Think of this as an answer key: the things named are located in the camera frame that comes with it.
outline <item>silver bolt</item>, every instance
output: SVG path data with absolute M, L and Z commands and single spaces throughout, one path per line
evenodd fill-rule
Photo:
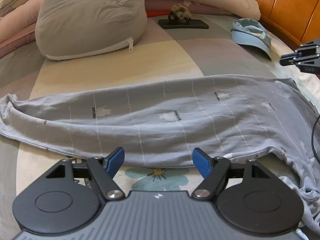
M 209 197 L 210 196 L 210 192 L 206 189 L 197 189 L 195 191 L 195 196 L 197 197 Z
M 123 192 L 120 191 L 120 190 L 110 190 L 108 193 L 107 193 L 107 196 L 109 198 L 113 198 L 113 199 L 119 199 L 119 198 L 122 198 L 123 197 Z

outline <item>blue baseball cap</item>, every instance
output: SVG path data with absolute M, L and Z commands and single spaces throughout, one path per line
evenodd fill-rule
M 233 22 L 232 39 L 239 45 L 254 46 L 262 49 L 270 57 L 271 38 L 267 30 L 252 19 L 239 19 Z

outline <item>bed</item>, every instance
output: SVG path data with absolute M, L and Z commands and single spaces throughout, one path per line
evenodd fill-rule
M 320 109 L 320 80 L 315 75 L 300 73 L 295 66 L 280 66 L 280 56 L 292 50 L 272 33 L 269 33 L 272 38 L 270 60 L 260 50 L 232 41 L 231 27 L 237 16 L 193 15 L 207 23 L 209 30 L 164 30 L 157 24 L 161 18 L 166 16 L 148 18 L 145 32 L 132 53 L 124 49 L 55 62 L 41 55 L 36 42 L 22 46 L 0 59 L 0 98 L 10 93 L 20 100 L 28 100 L 52 93 L 240 74 L 292 78 L 301 93 Z M 62 158 L 65 156 L 0 136 L 0 239 L 11 239 L 19 232 L 11 210 L 15 196 Z M 84 161 L 72 159 L 77 163 Z M 299 177 L 284 161 L 272 154 L 259 160 L 277 176 L 287 176 L 299 185 Z M 124 165 L 114 180 L 126 194 L 131 189 L 192 192 L 202 177 L 193 167 Z M 305 230 L 309 239 L 317 239 L 314 233 Z

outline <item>red object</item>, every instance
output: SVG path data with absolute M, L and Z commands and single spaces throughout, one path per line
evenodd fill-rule
M 152 11 L 152 12 L 147 12 L 147 17 L 155 17 L 155 16 L 162 16 L 162 15 L 169 15 L 170 11 L 168 10 L 163 10 L 163 11 Z

